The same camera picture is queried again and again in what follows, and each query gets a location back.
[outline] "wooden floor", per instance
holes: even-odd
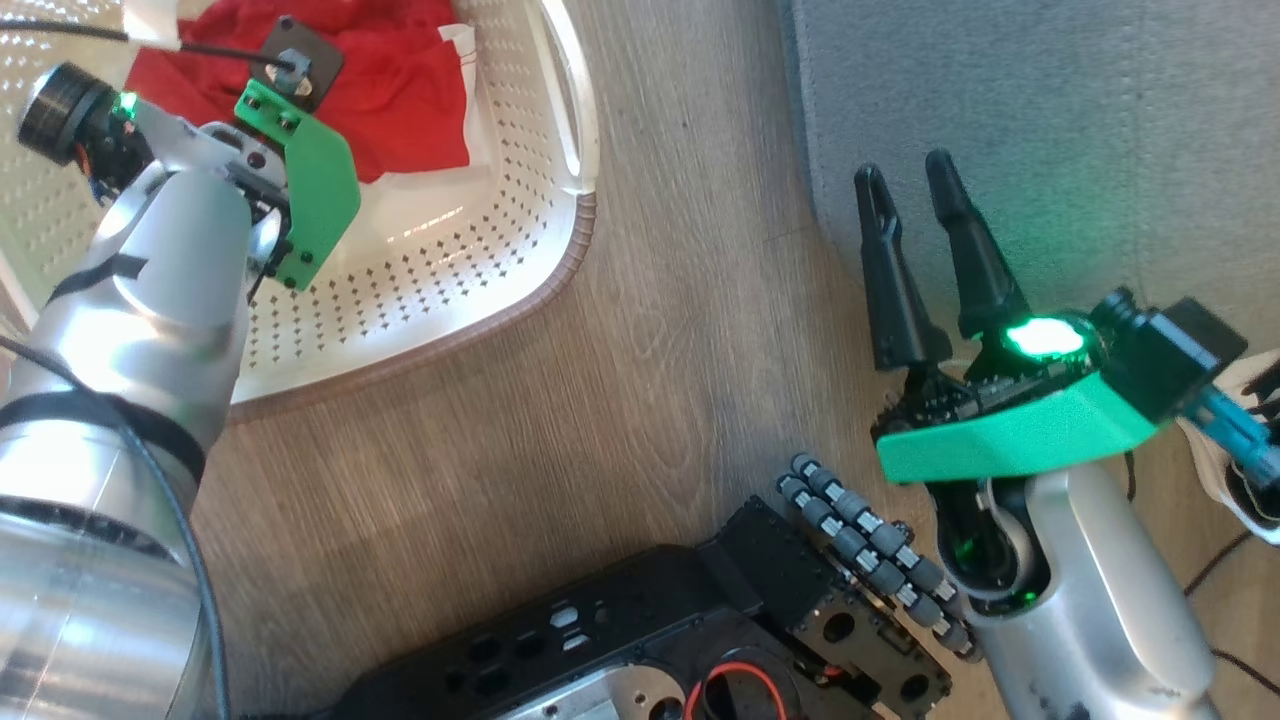
[[[392,656],[705,538],[801,448],[932,542],[923,492],[888,488],[867,436],[892,379],[808,211],[773,1],[570,5],[604,169],[568,291],[426,369],[236,427],[212,455],[196,521],[241,711],[324,706]],[[1138,511],[1185,580],[1238,527],[1176,432],[1138,469]],[[1271,676],[1277,562],[1251,543],[1196,602],[1216,644]],[[1004,716],[984,667],[948,665],[937,717]],[[1215,696],[1228,719],[1280,715],[1228,666]]]

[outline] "white object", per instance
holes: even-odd
[[[210,0],[183,0],[193,17]],[[56,0],[26,17],[110,26],[118,0]],[[234,415],[361,384],[438,356],[540,306],[576,272],[595,222],[599,137],[582,49],[562,0],[456,0],[447,35],[475,73],[457,170],[385,176],[312,286],[268,282],[236,389]],[[51,35],[0,33],[0,99],[10,117],[31,83],[73,60],[122,86],[136,49]],[[0,316],[29,328],[101,218],[74,165],[56,168],[0,133]]]
[[[182,47],[178,37],[178,0],[124,0],[120,5],[124,32],[138,45],[177,50]]]
[[[1280,350],[1236,360],[1219,375],[1215,384],[1242,407],[1253,407],[1257,405],[1257,398],[1254,396],[1245,397],[1242,389],[1249,384],[1249,380],[1275,364],[1276,360],[1280,360]],[[1260,523],[1254,518],[1254,514],[1242,507],[1240,502],[1228,489],[1226,473],[1224,471],[1228,464],[1226,452],[1187,420],[1179,418],[1178,425],[1187,434],[1187,442],[1192,447],[1192,460],[1196,462],[1196,474],[1199,475],[1204,492],[1211,498],[1228,506],[1251,533],[1267,543],[1280,546],[1280,524]]]

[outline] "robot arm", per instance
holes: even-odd
[[[70,64],[41,78],[19,138],[55,163],[79,155],[114,199],[27,342],[110,397],[189,511],[227,423],[246,297],[284,246],[284,163]],[[195,714],[210,629],[177,519],[113,419],[28,363],[0,407],[0,715]]]
[[[1036,316],[951,158],[925,164],[960,287],[964,379],[929,322],[874,165],[856,176],[877,368],[908,370],[873,427],[886,477],[925,483],[938,555],[1010,714],[1211,719],[1213,659],[1175,578],[1115,480],[1093,461],[1187,416],[1260,491],[1280,473],[1265,427],[1213,378],[1245,350],[1190,299],[1142,311],[1120,290],[1092,314]]]

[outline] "black strap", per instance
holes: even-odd
[[[205,474],[205,448],[200,447],[186,428],[123,397],[102,395],[101,398],[115,407],[142,442],[173,455],[196,479],[196,484],[200,484],[200,478]],[[111,429],[116,427],[115,419],[101,404],[79,391],[28,395],[0,407],[0,429],[38,420],[69,420]]]
[[[46,305],[51,305],[55,300],[64,295],[72,295],[82,290],[88,290],[106,278],[127,278],[136,281],[146,264],[147,261],[143,258],[120,254],[111,255],[96,268],[90,268],[87,270],[67,275],[67,279],[58,283],[58,287],[54,288],[54,295],[49,297],[49,302],[46,302]]]

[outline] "blue connector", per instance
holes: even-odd
[[[1271,445],[1271,430],[1217,387],[1201,389],[1183,416],[1225,450],[1256,488],[1280,483],[1280,448]]]

